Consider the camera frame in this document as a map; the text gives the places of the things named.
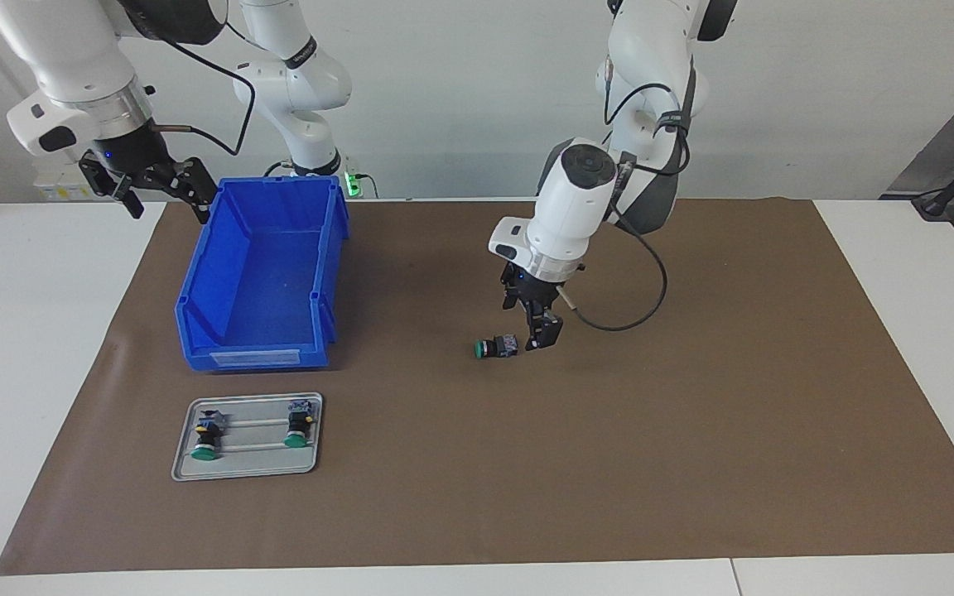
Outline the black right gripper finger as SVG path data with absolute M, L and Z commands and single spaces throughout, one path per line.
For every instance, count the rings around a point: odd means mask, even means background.
M 133 192 L 132 178 L 128 175 L 117 180 L 95 156 L 82 156 L 79 169 L 95 195 L 117 201 L 133 219 L 140 219 L 144 214 L 143 204 Z
M 149 169 L 154 190 L 188 204 L 198 223 L 205 225 L 217 193 L 217 184 L 200 158 L 157 163 Z

